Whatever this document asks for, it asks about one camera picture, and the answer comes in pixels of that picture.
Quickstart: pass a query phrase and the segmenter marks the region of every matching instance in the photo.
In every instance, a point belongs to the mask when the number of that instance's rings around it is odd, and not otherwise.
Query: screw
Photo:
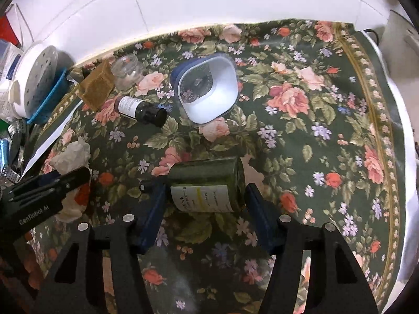
[[[83,231],[85,231],[88,227],[89,227],[89,223],[83,222],[83,223],[80,223],[80,224],[77,226],[77,229],[79,229],[81,232],[83,232]]]
[[[288,223],[288,222],[291,222],[291,217],[290,217],[290,215],[283,214],[283,215],[279,216],[279,220],[281,222]]]
[[[324,225],[324,228],[328,231],[328,232],[334,232],[336,229],[336,226],[332,223],[326,223]]]
[[[134,218],[135,218],[135,216],[133,214],[126,214],[126,215],[124,215],[124,217],[122,217],[122,220],[124,222],[131,222],[131,221],[134,220]]]

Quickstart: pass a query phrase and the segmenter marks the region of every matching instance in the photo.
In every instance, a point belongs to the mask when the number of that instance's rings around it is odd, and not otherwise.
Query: bottle label
[[[133,97],[122,97],[118,104],[118,112],[135,119],[135,110],[143,100]]]
[[[173,202],[186,212],[233,212],[227,185],[170,187]]]

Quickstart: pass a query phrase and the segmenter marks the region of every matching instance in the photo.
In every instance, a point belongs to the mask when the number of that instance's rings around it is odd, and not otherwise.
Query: clear plastic cup
[[[119,58],[111,66],[111,72],[115,77],[115,88],[119,91],[126,91],[138,84],[144,78],[143,70],[143,64],[134,54]]]

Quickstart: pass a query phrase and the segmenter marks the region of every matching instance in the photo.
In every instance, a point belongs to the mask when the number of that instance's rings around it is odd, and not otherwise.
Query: white wall
[[[35,39],[68,53],[73,62],[124,43],[202,24],[311,18],[383,27],[397,0],[13,0]],[[32,42],[20,15],[8,13],[24,47]]]

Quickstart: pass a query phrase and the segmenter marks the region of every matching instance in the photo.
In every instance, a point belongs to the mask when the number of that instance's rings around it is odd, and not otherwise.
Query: black cable
[[[380,37],[378,36],[378,33],[376,31],[374,31],[370,28],[367,28],[367,29],[364,30],[364,32],[365,33],[374,33],[376,38],[377,38],[376,44],[377,44],[377,46],[380,45]]]

